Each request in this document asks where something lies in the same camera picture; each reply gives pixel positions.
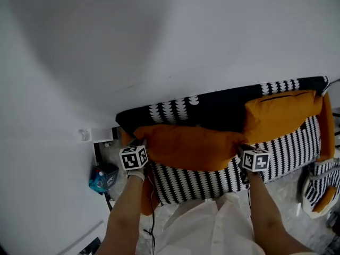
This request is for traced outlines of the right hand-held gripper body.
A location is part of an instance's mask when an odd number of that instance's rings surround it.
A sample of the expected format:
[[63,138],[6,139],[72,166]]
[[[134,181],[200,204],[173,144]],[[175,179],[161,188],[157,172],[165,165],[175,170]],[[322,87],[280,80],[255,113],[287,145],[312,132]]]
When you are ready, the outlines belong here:
[[270,153],[263,151],[244,151],[240,157],[240,170],[242,183],[248,183],[248,172],[263,173],[269,167]]

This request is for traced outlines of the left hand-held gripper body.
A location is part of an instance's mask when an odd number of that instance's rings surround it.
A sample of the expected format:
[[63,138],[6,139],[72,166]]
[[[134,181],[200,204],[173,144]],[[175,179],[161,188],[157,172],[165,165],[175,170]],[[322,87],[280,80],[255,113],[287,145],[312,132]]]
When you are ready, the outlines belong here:
[[148,162],[144,145],[123,148],[119,151],[119,156],[125,171],[141,169]]

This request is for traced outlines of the orange black white patterned sofa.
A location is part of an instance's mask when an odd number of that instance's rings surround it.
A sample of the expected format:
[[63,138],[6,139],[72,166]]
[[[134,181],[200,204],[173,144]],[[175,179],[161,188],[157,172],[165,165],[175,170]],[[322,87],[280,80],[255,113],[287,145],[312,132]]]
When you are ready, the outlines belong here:
[[[133,139],[137,139],[134,132],[139,127],[159,124],[243,134],[245,104],[248,101],[287,91],[314,90],[317,96],[322,96],[319,115],[308,117],[297,130],[280,138],[246,143],[270,153],[269,167],[263,173],[263,179],[270,182],[319,157],[331,157],[334,153],[331,140],[334,125],[328,87],[327,76],[266,82],[129,109],[118,113],[116,122],[123,130],[123,137]],[[142,191],[144,215],[150,215],[158,206],[217,198],[224,193],[239,192],[249,187],[247,183],[242,183],[238,155],[225,169],[214,172],[171,168],[153,162],[149,155],[148,158],[148,179]]]

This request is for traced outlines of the person's left forearm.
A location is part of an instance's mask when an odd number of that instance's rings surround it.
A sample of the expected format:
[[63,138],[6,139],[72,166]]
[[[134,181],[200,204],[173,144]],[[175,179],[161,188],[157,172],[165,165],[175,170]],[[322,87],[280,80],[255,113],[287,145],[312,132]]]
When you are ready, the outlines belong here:
[[107,231],[95,255],[135,255],[139,239],[143,180],[131,175],[110,212]]

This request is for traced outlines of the person's right forearm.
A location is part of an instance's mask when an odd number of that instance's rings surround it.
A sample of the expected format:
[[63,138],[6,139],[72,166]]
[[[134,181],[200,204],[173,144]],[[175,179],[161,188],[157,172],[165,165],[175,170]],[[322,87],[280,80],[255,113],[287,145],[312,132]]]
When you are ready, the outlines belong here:
[[251,220],[255,242],[266,255],[293,255],[312,250],[293,238],[285,229],[280,211],[259,174],[248,172]]

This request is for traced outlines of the white wristband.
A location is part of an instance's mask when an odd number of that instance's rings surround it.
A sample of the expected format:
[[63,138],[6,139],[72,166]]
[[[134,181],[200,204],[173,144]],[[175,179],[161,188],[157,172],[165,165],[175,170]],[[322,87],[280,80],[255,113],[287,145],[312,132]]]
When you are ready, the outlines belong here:
[[138,177],[144,182],[145,181],[144,168],[128,170],[126,173],[126,178],[128,179],[130,176]]

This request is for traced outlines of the dark teal trash bin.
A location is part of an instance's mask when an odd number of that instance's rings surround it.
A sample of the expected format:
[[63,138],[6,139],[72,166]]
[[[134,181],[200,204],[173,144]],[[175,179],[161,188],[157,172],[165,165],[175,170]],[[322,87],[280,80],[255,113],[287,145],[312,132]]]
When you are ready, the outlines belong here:
[[[104,175],[99,176],[96,173],[96,169],[101,170],[104,173]],[[118,172],[119,172],[119,168],[115,164],[100,163],[92,167],[91,173],[90,173],[90,179],[95,179],[95,178],[102,179],[104,182],[103,187],[108,191],[115,184],[117,180]]]

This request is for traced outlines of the blue plastic bag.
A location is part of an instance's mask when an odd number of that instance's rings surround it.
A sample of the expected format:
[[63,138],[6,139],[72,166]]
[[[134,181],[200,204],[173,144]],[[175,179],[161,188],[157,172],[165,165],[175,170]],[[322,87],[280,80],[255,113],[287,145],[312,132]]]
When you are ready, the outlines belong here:
[[89,188],[91,188],[93,191],[100,194],[101,196],[107,191],[103,187],[103,184],[104,184],[103,180],[99,178],[89,180]]

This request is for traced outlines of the person's white shirt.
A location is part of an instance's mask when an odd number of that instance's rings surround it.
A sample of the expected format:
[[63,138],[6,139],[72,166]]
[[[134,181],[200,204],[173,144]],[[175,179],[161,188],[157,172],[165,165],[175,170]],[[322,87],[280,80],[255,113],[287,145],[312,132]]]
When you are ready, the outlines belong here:
[[155,255],[265,255],[239,197],[183,202],[156,238]]

